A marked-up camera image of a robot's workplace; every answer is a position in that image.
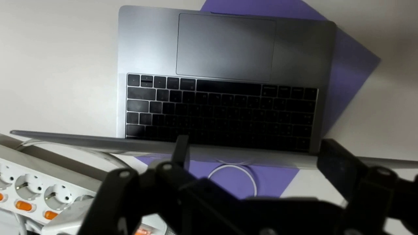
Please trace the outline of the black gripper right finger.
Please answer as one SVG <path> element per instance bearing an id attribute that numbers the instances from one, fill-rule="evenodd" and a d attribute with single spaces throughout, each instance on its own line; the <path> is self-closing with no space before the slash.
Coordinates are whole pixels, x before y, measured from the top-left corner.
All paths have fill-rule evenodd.
<path id="1" fill-rule="evenodd" d="M 390 235 L 388 218 L 418 234 L 418 182 L 383 166 L 367 166 L 335 140 L 323 140 L 318 169 L 346 200 L 336 235 Z"/>

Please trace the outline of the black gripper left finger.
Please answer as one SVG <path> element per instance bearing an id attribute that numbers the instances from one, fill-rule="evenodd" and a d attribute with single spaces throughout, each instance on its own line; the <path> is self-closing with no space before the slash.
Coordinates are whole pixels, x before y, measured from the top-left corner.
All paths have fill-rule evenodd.
<path id="1" fill-rule="evenodd" d="M 139 175 L 111 171 L 102 183 L 77 235 L 134 235 L 145 216 L 158 214 L 177 234 L 182 231 L 178 192 L 192 177 L 188 137 L 179 136 L 170 161 Z"/>

